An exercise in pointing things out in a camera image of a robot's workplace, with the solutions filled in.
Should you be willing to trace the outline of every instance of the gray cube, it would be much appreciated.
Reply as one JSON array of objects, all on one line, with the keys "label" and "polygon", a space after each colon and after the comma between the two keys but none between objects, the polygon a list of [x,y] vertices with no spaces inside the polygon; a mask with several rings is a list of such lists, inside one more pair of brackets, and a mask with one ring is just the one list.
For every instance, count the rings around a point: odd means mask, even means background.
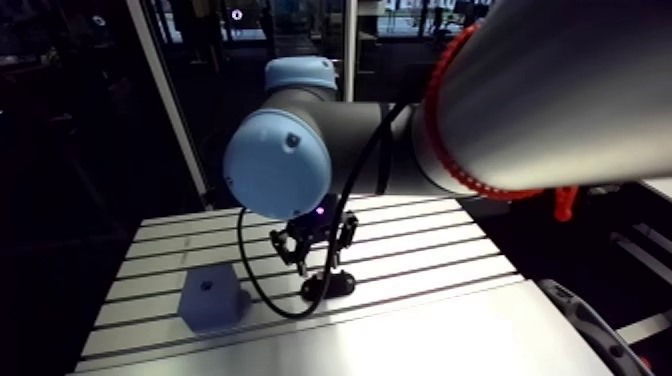
[{"label": "gray cube", "polygon": [[220,264],[187,272],[177,313],[194,333],[208,333],[235,326],[250,306],[231,264]]}]

